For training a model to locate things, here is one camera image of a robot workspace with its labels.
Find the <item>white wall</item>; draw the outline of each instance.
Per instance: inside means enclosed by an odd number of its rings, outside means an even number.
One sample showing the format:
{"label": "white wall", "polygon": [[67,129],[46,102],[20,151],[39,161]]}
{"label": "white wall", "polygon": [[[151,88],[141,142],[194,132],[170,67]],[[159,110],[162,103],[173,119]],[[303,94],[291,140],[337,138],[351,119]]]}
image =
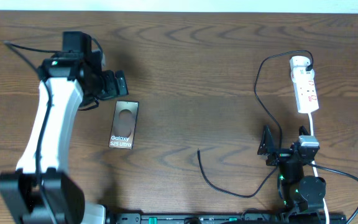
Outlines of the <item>white wall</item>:
{"label": "white wall", "polygon": [[358,13],[358,0],[0,0],[0,10]]}

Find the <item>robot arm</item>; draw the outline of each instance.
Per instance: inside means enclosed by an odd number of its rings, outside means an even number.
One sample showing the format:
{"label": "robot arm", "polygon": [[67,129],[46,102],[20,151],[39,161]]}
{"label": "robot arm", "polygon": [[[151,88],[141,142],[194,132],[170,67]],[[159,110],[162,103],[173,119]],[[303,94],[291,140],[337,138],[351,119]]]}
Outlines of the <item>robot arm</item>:
{"label": "robot arm", "polygon": [[[0,175],[0,193],[16,223],[106,221],[106,209],[85,202],[82,190],[68,177],[68,150],[78,108],[128,94],[123,72],[102,71],[103,51],[96,40],[99,49],[92,51],[92,40],[82,32],[64,32],[63,50],[38,68],[40,100],[29,143],[16,171]],[[49,102],[37,170],[35,155]],[[33,189],[37,184],[40,189]]]}
{"label": "robot arm", "polygon": [[[54,168],[68,174],[68,148],[74,118],[83,101],[83,90],[78,80],[68,81],[67,78],[49,78],[46,85],[52,92],[53,106],[42,139],[41,172]],[[16,170],[22,170],[24,174],[35,173],[35,150],[49,100],[43,83],[40,83],[39,90],[40,100],[31,137],[16,166]]]}

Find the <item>white cable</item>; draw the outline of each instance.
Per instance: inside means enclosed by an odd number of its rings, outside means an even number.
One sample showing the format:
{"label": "white cable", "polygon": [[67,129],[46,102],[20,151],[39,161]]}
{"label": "white cable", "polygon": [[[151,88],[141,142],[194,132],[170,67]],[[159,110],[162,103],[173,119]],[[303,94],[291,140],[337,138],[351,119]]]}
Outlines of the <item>white cable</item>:
{"label": "white cable", "polygon": [[309,115],[309,123],[310,123],[310,135],[314,136],[314,130],[313,130],[313,118],[311,117],[311,113],[308,113]]}
{"label": "white cable", "polygon": [[[314,136],[314,130],[313,130],[313,119],[311,117],[311,113],[308,113],[309,115],[309,123],[310,123],[310,135]],[[318,177],[317,168],[313,167],[313,173],[315,177]],[[326,215],[326,224],[329,224],[329,214],[328,214],[328,207],[325,198],[323,198],[324,203],[324,214]]]}

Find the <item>wooden table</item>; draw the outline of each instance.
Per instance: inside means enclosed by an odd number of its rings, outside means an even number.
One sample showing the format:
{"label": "wooden table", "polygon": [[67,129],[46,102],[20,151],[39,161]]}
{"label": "wooden table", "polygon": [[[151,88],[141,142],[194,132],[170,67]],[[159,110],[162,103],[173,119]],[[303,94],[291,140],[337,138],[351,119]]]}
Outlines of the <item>wooden table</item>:
{"label": "wooden table", "polygon": [[[264,124],[277,128],[255,99],[261,61],[296,49],[312,51],[320,109],[313,113],[321,144],[316,163],[358,176],[358,15],[199,14],[148,12],[0,12],[0,172],[14,170],[32,130],[37,76],[2,44],[60,49],[62,32],[95,36],[106,68],[126,72],[140,102],[133,150],[108,148],[115,101],[78,112],[70,144],[70,175],[86,199],[114,211],[242,212],[283,206],[269,179],[250,199],[208,187],[198,167],[200,148],[210,181],[252,193],[272,170],[257,155]],[[25,52],[36,65],[49,55]],[[283,146],[308,126],[296,111],[290,56],[268,61],[258,91],[283,127]],[[310,167],[305,167],[312,174]],[[321,171],[331,212],[348,217],[358,183]],[[0,197],[0,223],[12,222]]]}

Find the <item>white power strip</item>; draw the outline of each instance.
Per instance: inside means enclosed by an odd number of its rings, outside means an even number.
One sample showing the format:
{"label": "white power strip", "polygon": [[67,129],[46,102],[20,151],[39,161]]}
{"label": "white power strip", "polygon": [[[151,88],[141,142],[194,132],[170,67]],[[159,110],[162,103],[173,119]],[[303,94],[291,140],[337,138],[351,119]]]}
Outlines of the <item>white power strip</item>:
{"label": "white power strip", "polygon": [[310,60],[304,56],[294,56],[290,60],[290,65],[298,112],[311,113],[317,110],[319,107],[313,80],[314,70],[306,71]]}

